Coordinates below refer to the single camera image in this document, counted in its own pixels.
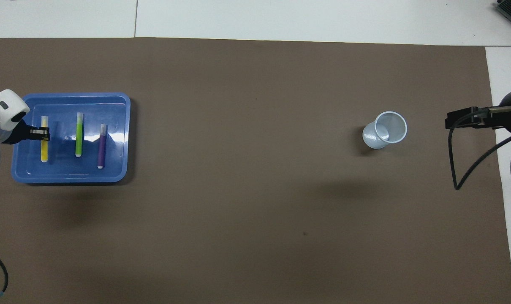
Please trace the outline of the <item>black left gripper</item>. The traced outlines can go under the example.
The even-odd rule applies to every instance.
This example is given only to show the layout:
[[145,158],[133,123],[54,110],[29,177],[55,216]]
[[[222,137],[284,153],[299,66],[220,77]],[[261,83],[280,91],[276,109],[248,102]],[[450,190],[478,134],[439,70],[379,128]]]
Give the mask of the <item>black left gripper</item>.
[[24,120],[19,121],[3,144],[14,145],[23,140],[50,141],[49,128],[31,128]]

